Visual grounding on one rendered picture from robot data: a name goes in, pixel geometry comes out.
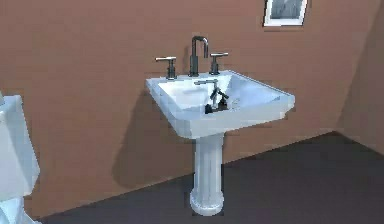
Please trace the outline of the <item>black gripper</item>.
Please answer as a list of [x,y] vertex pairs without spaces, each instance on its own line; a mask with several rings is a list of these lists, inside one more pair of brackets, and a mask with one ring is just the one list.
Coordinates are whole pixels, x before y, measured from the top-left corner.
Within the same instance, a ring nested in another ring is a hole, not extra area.
[[204,108],[204,113],[214,113],[218,111],[223,111],[228,109],[227,100],[229,99],[229,96],[223,93],[217,84],[217,79],[211,79],[211,80],[200,80],[195,81],[195,85],[202,85],[202,84],[212,84],[214,86],[213,91],[210,95],[210,100],[212,101],[212,104],[206,104]]

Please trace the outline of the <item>white framed painting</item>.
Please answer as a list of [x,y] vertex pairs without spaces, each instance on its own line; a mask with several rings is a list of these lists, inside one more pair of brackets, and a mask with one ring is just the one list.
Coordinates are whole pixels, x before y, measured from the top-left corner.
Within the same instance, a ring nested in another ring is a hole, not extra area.
[[266,27],[302,26],[308,0],[265,0],[263,25]]

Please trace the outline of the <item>white toilet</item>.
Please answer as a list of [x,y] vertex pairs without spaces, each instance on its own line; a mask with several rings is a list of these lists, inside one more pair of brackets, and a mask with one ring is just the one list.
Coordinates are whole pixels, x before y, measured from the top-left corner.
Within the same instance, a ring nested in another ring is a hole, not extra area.
[[0,92],[0,224],[41,224],[24,207],[39,174],[22,98]]

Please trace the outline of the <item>dark metal faucet spout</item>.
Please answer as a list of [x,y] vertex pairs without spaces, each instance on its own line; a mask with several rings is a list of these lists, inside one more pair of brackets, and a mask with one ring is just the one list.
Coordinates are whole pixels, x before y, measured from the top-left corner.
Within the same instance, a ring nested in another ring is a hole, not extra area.
[[191,40],[191,56],[190,56],[190,77],[198,77],[198,56],[197,56],[197,42],[200,41],[203,43],[203,57],[209,57],[209,42],[208,39],[204,36],[193,36]]

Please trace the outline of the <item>white pedestal sink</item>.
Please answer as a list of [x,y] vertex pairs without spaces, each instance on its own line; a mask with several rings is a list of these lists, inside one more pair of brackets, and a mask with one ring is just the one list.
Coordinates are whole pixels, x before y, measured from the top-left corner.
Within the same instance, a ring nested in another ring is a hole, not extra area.
[[[205,114],[212,104],[212,84],[195,81],[217,79],[219,89],[229,96],[228,109]],[[295,105],[295,96],[233,70],[198,77],[180,75],[174,80],[149,78],[146,86],[168,122],[182,138],[195,141],[194,186],[191,208],[203,216],[221,211],[222,155],[224,134],[284,118]]]

